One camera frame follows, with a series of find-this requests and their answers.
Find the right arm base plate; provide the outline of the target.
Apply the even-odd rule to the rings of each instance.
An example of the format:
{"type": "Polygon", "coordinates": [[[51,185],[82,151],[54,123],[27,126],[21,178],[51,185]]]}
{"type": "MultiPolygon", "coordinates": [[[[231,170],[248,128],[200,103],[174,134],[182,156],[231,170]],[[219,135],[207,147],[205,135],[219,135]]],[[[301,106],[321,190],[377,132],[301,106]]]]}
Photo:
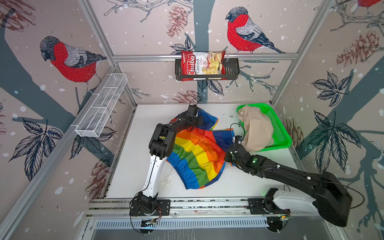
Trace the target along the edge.
{"type": "Polygon", "coordinates": [[[248,199],[250,210],[252,215],[290,215],[290,210],[280,209],[273,200],[263,198],[248,199]]]}

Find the beige shorts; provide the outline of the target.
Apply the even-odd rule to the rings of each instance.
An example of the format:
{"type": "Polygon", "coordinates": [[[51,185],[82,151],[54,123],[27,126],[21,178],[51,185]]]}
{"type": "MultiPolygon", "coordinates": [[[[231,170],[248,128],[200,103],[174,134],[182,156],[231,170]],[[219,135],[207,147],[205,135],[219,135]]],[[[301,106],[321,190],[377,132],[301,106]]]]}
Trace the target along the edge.
{"type": "Polygon", "coordinates": [[[244,124],[246,134],[242,145],[249,152],[257,152],[274,144],[274,128],[270,118],[260,108],[244,106],[238,111],[239,120],[244,124]]]}

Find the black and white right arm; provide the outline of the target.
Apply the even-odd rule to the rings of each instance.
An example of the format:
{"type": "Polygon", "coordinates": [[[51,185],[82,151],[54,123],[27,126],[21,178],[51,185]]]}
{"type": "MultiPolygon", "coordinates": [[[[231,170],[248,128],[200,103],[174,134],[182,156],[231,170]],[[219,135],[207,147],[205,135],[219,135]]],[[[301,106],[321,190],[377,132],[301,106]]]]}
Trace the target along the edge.
{"type": "Polygon", "coordinates": [[[278,164],[264,156],[251,155],[236,136],[230,144],[226,162],[246,174],[271,179],[297,192],[270,188],[263,198],[249,200],[252,214],[281,214],[289,216],[293,210],[319,214],[324,220],[338,227],[346,227],[353,197],[336,176],[329,172],[308,173],[278,164]]]}

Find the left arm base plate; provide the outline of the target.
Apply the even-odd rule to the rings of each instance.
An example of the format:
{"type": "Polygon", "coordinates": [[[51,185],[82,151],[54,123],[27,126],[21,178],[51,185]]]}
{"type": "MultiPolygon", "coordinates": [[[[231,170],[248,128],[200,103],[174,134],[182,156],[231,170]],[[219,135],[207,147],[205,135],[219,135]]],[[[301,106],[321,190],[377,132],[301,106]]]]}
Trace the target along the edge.
{"type": "Polygon", "coordinates": [[[130,216],[168,216],[170,214],[170,205],[170,200],[133,200],[130,206],[130,216]]]}

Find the rainbow striped shorts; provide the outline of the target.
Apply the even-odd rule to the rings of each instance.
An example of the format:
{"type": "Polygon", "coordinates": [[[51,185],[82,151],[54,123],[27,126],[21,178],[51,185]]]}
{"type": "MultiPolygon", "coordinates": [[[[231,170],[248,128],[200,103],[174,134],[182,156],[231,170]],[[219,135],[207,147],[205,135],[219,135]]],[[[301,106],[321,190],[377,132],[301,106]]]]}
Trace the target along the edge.
{"type": "Polygon", "coordinates": [[[215,130],[219,119],[202,109],[198,116],[203,117],[203,125],[178,133],[167,158],[187,190],[202,189],[218,181],[228,148],[233,144],[233,129],[215,130]]]}

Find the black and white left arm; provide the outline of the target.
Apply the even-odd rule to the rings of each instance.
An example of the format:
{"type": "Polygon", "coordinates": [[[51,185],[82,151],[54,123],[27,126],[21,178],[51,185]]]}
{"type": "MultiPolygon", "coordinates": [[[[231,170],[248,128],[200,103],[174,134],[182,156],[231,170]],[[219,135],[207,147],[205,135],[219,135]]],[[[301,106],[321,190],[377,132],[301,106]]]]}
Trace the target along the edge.
{"type": "Polygon", "coordinates": [[[198,105],[189,105],[185,112],[177,115],[169,123],[157,124],[149,143],[149,172],[143,189],[131,201],[131,214],[151,216],[162,210],[157,204],[159,174],[173,152],[177,134],[203,125],[204,118],[198,114],[198,111],[198,105]]]}

